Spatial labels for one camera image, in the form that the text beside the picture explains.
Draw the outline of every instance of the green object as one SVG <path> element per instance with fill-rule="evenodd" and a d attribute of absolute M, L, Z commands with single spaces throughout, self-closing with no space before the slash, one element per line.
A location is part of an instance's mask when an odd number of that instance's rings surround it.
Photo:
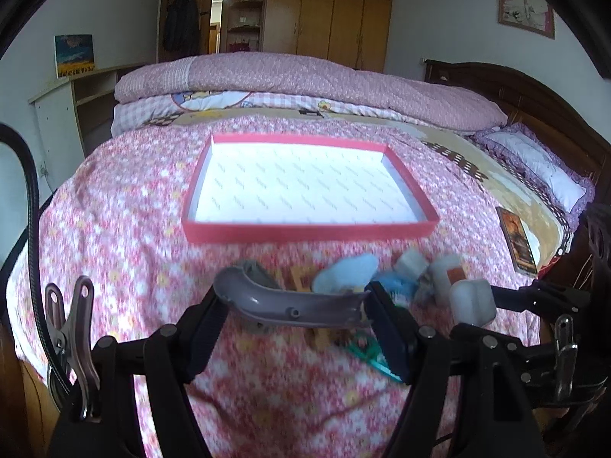
<path fill-rule="evenodd" d="M 401 382 L 401 378 L 388 368 L 386 358 L 382 354 L 382 348 L 372 334 L 357 330 L 346 349 L 393 381 Z"/>

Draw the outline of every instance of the wooden headboard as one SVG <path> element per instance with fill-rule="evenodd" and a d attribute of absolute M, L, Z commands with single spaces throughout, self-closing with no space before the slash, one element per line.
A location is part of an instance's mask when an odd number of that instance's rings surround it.
<path fill-rule="evenodd" d="M 490 63 L 446 63 L 427 60 L 425 80 L 463 87 L 497 103 L 522 122 L 566 165 L 595 184 L 595 201 L 611 204 L 611 145 L 561 96 L 525 73 Z M 587 229 L 582 222 L 571 251 L 546 280 L 586 287 L 591 267 Z"/>

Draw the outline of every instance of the pink quilt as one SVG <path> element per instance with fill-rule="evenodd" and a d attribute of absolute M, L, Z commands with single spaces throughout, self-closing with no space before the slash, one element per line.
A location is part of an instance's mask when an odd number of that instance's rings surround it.
<path fill-rule="evenodd" d="M 418 242 L 189 245 L 181 209 L 198 156 L 213 132 L 289 132 L 387 143 L 441 221 Z M 388 268 L 396 255 L 416 245 L 428 258 L 459 253 L 469 278 L 521 286 L 529 280 L 513 270 L 496 205 L 456 165 L 388 127 L 261 116 L 149 127 L 100 146 L 58 190 L 41 219 L 41 279 L 56 282 L 69 299 L 76 278 L 91 277 L 96 286 L 93 341 L 107 334 L 127 341 L 175 323 L 189 305 L 201 301 L 221 267 L 242 258 L 288 275 L 296 264 L 322 268 L 343 256 L 372 252 Z M 8 284 L 8 307 L 20 356 L 44 375 L 25 255 Z M 444 335 L 453 326 L 448 310 L 414 307 L 412 312 Z M 498 310 L 490 329 L 531 345 L 538 342 L 539 320 L 530 313 Z M 303 330 L 277 328 L 258 336 L 243 330 L 233 313 L 208 369 L 188 387 L 204 439 L 219 458 L 380 456 L 408 391 L 339 348 L 311 350 Z M 158 457 L 143 377 L 136 378 L 136 394 L 147 454 Z M 457 394 L 453 380 L 439 435 L 452 429 Z"/>
<path fill-rule="evenodd" d="M 148 65 L 121 78 L 115 97 L 127 103 L 183 91 L 316 96 L 390 108 L 456 131 L 480 131 L 507 122 L 496 103 L 473 91 L 355 71 L 320 58 L 280 53 L 217 53 Z"/>

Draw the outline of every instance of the pillow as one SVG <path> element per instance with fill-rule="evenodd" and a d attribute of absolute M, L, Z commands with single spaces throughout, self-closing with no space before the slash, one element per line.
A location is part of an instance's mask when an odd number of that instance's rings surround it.
<path fill-rule="evenodd" d="M 560 160 L 521 123 L 504 129 L 488 129 L 473 136 L 485 151 L 514 166 L 528 181 L 546 193 L 554 205 L 563 209 L 572 231 L 579 215 L 594 200 L 594 185 Z"/>

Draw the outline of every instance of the open box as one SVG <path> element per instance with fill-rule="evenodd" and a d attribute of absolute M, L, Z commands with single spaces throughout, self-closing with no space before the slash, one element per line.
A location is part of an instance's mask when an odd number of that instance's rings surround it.
<path fill-rule="evenodd" d="M 379 143 L 287 134 L 214 134 L 184 202 L 190 243 L 426 237 L 439 216 Z"/>

